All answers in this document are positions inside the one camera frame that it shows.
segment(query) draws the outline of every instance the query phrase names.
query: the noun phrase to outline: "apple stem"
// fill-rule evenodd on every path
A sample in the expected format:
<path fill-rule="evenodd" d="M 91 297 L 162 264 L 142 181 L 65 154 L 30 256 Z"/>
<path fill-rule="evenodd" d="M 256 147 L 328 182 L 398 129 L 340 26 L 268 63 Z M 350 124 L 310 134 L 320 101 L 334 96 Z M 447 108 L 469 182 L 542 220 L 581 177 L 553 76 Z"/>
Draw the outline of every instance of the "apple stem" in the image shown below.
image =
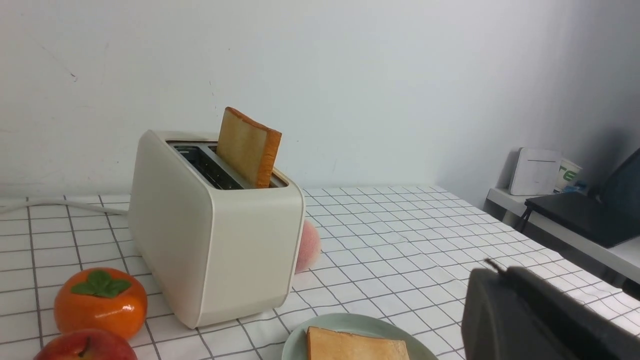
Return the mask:
<path fill-rule="evenodd" d="M 83 357 L 87 350 L 89 350 L 89 345 L 91 344 L 91 337 L 86 337 L 86 344 L 84 344 L 84 349 L 78 353 L 79 357 Z"/>

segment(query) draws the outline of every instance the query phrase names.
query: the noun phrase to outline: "black laptop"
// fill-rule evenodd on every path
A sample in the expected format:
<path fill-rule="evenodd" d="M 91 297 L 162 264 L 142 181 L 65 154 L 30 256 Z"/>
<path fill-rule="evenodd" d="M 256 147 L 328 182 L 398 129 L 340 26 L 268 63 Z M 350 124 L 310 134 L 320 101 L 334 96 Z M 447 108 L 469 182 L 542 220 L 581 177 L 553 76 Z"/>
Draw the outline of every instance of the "black laptop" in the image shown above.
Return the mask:
<path fill-rule="evenodd" d="M 527 209 L 611 248 L 640 236 L 640 149 L 589 196 L 577 192 L 535 197 Z"/>

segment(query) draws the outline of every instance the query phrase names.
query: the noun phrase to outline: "white grid tablecloth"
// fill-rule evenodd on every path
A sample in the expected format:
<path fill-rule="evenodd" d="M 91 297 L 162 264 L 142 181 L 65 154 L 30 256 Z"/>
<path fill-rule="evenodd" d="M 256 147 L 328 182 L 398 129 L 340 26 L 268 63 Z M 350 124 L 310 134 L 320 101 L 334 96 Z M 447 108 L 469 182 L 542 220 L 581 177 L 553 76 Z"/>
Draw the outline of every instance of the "white grid tablecloth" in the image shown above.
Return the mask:
<path fill-rule="evenodd" d="M 326 313 L 393 323 L 439 359 L 464 358 L 460 336 L 471 269 L 493 258 L 526 266 L 624 329 L 640 333 L 640 302 L 437 187 L 307 190 L 323 253 L 293 280 L 282 307 L 191 330 L 180 324 L 136 251 L 127 219 L 66 206 L 0 215 L 0 354 L 32 359 L 56 337 L 54 297 L 81 269 L 110 266 L 148 293 L 139 360 L 277 360 L 288 334 Z M 67 197 L 128 208 L 129 196 Z M 0 205 L 24 199 L 2 200 Z"/>

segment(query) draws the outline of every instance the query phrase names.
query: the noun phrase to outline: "apple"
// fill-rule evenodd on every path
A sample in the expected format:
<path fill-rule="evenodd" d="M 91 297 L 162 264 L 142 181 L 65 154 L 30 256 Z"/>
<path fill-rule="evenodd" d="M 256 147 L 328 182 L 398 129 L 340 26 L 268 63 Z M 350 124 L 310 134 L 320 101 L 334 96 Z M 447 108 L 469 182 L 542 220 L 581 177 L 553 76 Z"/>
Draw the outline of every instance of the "apple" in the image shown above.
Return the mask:
<path fill-rule="evenodd" d="M 33 360 L 138 360 L 127 340 L 100 329 L 84 329 L 51 340 Z"/>

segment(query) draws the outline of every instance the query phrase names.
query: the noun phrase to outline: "green leaf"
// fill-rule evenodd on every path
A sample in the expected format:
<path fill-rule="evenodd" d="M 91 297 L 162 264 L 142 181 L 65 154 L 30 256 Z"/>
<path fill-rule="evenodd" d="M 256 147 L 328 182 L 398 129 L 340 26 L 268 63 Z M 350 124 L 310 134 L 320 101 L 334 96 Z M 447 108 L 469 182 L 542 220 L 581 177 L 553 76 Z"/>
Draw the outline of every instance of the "green leaf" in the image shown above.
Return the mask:
<path fill-rule="evenodd" d="M 94 295 L 95 289 L 88 282 L 79 282 L 71 287 L 71 292 L 79 295 Z"/>
<path fill-rule="evenodd" d="M 107 285 L 108 291 L 116 291 L 116 295 L 125 291 L 126 289 L 131 287 L 131 283 L 124 279 L 113 279 L 109 285 Z"/>
<path fill-rule="evenodd" d="M 94 270 L 89 273 L 86 282 L 91 284 L 95 292 L 98 293 L 107 288 L 107 285 L 111 282 L 111 275 L 104 270 Z"/>
<path fill-rule="evenodd" d="M 94 296 L 107 297 L 109 299 L 113 299 L 116 296 L 118 296 L 118 294 L 120 294 L 118 290 L 106 288 L 102 291 L 98 291 L 97 293 L 94 294 Z"/>

